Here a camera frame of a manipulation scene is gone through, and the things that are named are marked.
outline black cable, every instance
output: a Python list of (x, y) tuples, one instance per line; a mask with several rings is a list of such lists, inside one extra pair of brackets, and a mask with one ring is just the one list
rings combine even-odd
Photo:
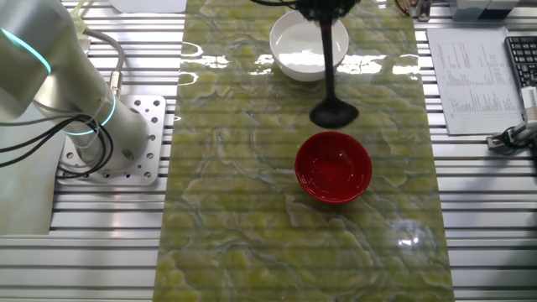
[(524, 144), (524, 145), (517, 145), (517, 144), (514, 144), (514, 143), (511, 143), (511, 137), (509, 137), (509, 130), (512, 130), (514, 127), (510, 127), (510, 128), (507, 128), (507, 130), (505, 130), (503, 133), (502, 133), (502, 140), (503, 140), (503, 144), (505, 146), (507, 146), (508, 148), (511, 148), (511, 149), (514, 149), (514, 150), (518, 150), (518, 149), (523, 149), (523, 148), (527, 148), (530, 146), (531, 144), (531, 141), (529, 141), (528, 143)]
[[(76, 173), (76, 172), (64, 169), (62, 167), (58, 167), (58, 169), (66, 172), (69, 175), (59, 176), (57, 178), (58, 179), (74, 179), (74, 178), (79, 178), (79, 177), (83, 177), (83, 176), (95, 173), (99, 169), (102, 169), (106, 164), (108, 164), (108, 162), (110, 161), (110, 159), (112, 158), (112, 155), (113, 155), (112, 137), (110, 136), (110, 133), (101, 124), (98, 124), (95, 120), (92, 121), (92, 117), (85, 116), (85, 115), (79, 115), (79, 116), (75, 116), (73, 118), (69, 118), (67, 120), (64, 120), (64, 121), (58, 123), (57, 125), (55, 125), (54, 127), (52, 127), (51, 129), (49, 129), (48, 131), (40, 134), (37, 138), (32, 138), (28, 142), (21, 143), (21, 144), (19, 144), (17, 146), (12, 146), (12, 147), (9, 147), (9, 148), (1, 149), (3, 152), (12, 151), (12, 150), (16, 150), (18, 148), (23, 148), (25, 146), (30, 145), (31, 143), (35, 143), (38, 140), (42, 139), (35, 147), (33, 147), (26, 154), (23, 154), (20, 157), (18, 157), (16, 159), (12, 159), (12, 160), (10, 160), (10, 161), (8, 161), (6, 163), (0, 163), (0, 168), (7, 167), (7, 166), (9, 166), (11, 164), (16, 164), (16, 163), (26, 159), (27, 157), (29, 157), (30, 155), (35, 153), (39, 148), (41, 148), (47, 141), (49, 141), (51, 138), (53, 138), (59, 131), (61, 131), (63, 128), (67, 127), (72, 122), (84, 122), (93, 132), (96, 133), (96, 135), (98, 135), (98, 138), (99, 138), (99, 140), (101, 142), (103, 150), (102, 150), (102, 153), (101, 153), (101, 156), (100, 156), (99, 160), (97, 161), (96, 165), (93, 168), (91, 168), (88, 171), (83, 172), (83, 173)], [(105, 139), (104, 139), (104, 137), (102, 136), (101, 133), (97, 132), (97, 128), (99, 128), (99, 127), (101, 128), (102, 132), (106, 134), (108, 142), (110, 143), (110, 152), (109, 152), (108, 156), (107, 156), (107, 146), (106, 146)]]
[(99, 133), (99, 140), (101, 141), (101, 145), (102, 145), (102, 153), (101, 153), (101, 156), (100, 156), (99, 161), (97, 162), (96, 166), (93, 167), (92, 169), (89, 169), (88, 171), (82, 172), (82, 173), (76, 173), (76, 172), (73, 172), (73, 171), (69, 171), (69, 170), (59, 166), (58, 167), (59, 170), (61, 170), (63, 172), (66, 172), (69, 175), (58, 176), (57, 179), (59, 179), (59, 180), (69, 180), (69, 179), (76, 179), (76, 178), (84, 177), (86, 175), (89, 175), (89, 174), (97, 172), (98, 170), (102, 169), (105, 165), (108, 164), (108, 162), (110, 161), (110, 159), (112, 158), (112, 155), (114, 153), (114, 142), (112, 141), (112, 137), (110, 136), (110, 133), (108, 132), (108, 130), (106, 130), (101, 125), (99, 125), (99, 126), (101, 127), (101, 130), (107, 135), (108, 142), (110, 143), (110, 152), (108, 153), (107, 158), (104, 159), (104, 157), (106, 156), (106, 153), (107, 153), (106, 144), (104, 142), (104, 138), (103, 138), (102, 134)]
[(20, 144), (18, 144), (18, 145), (16, 145), (16, 146), (12, 146), (12, 147), (1, 148), (1, 149), (0, 149), (0, 153), (6, 153), (6, 152), (10, 152), (10, 151), (14, 151), (14, 150), (17, 150), (17, 149), (26, 147), (26, 146), (28, 146), (28, 145), (30, 145), (30, 144), (32, 144), (32, 143), (35, 143), (35, 142), (39, 141), (41, 138), (44, 138), (44, 137), (48, 136), (48, 135), (51, 134), (52, 132), (55, 132), (55, 134), (56, 134), (56, 133), (59, 132), (59, 130), (56, 131), (56, 130), (57, 130), (56, 128), (57, 128), (59, 125), (61, 125), (61, 123), (57, 124), (56, 126), (52, 127), (51, 129), (45, 131), (44, 133), (41, 133), (38, 137), (30, 139), (28, 142), (20, 143)]
[(264, 1), (264, 0), (250, 0), (252, 1), (253, 3), (257, 3), (257, 4), (261, 4), (261, 5), (266, 5), (266, 6), (274, 6), (274, 7), (280, 7), (280, 6), (289, 6), (289, 5), (292, 5), (292, 4), (296, 4), (298, 1), (284, 1), (284, 0), (279, 0), (279, 2), (270, 2), (270, 1)]
[[(29, 140), (29, 142), (35, 143), (35, 142), (37, 142), (39, 140), (39, 138), (42, 138), (41, 142), (39, 142), (35, 147), (33, 147), (31, 150), (29, 150), (26, 154), (23, 154), (23, 155), (19, 156), (18, 158), (12, 159), (12, 160), (10, 160), (8, 162), (0, 163), (0, 168), (4, 168), (4, 167), (7, 167), (9, 165), (16, 164), (16, 163), (26, 159), (28, 156), (32, 155), (33, 153), (35, 153), (35, 151), (37, 151), (39, 148), (41, 148), (52, 137), (54, 137), (59, 131), (61, 131), (61, 129), (67, 127), (67, 125), (71, 124), (72, 122), (86, 122), (86, 121), (87, 121), (87, 119), (85, 120), (84, 118), (82, 118), (82, 116), (76, 116), (76, 117), (67, 119), (67, 120), (65, 120), (63, 122), (60, 122), (56, 126), (52, 127), (49, 131), (39, 135), (37, 138), (32, 138), (31, 140)], [(5, 148), (5, 149), (16, 150), (16, 149), (28, 146), (29, 144), (31, 144), (29, 142), (21, 143), (20, 145)]]

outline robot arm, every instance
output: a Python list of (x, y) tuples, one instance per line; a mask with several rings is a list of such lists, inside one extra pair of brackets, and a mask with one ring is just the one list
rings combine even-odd
[[(19, 117), (32, 101), (47, 117), (83, 113), (106, 127), (116, 148), (105, 170), (129, 166), (148, 143), (147, 122), (117, 99), (84, 55), (60, 1), (0, 0), (0, 120)], [(82, 160), (100, 156), (85, 123), (65, 130), (75, 145), (87, 145), (77, 149)]]

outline paper sheet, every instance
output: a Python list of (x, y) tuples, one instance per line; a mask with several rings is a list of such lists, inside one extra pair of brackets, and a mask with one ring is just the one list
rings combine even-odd
[[(13, 122), (43, 118), (32, 105)], [(14, 146), (43, 133), (53, 124), (0, 128), (0, 148)], [(0, 235), (49, 233), (55, 173), (65, 134), (58, 133), (27, 159), (0, 169)], [(17, 158), (32, 147), (0, 154), (0, 162)]]
[(507, 29), (428, 29), (449, 134), (501, 133), (522, 122), (503, 41)]

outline red bowl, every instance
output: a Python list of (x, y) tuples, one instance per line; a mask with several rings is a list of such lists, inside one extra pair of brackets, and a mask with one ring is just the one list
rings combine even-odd
[(331, 204), (358, 198), (373, 174), (366, 149), (354, 138), (336, 132), (319, 133), (300, 147), (296, 178), (309, 195)]

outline white bowl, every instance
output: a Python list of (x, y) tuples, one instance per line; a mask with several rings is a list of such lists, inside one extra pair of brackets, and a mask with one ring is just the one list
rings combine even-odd
[[(341, 21), (332, 26), (334, 66), (345, 58), (349, 35)], [(321, 29), (301, 13), (286, 13), (270, 33), (270, 49), (279, 68), (297, 81), (318, 81), (325, 77)]]

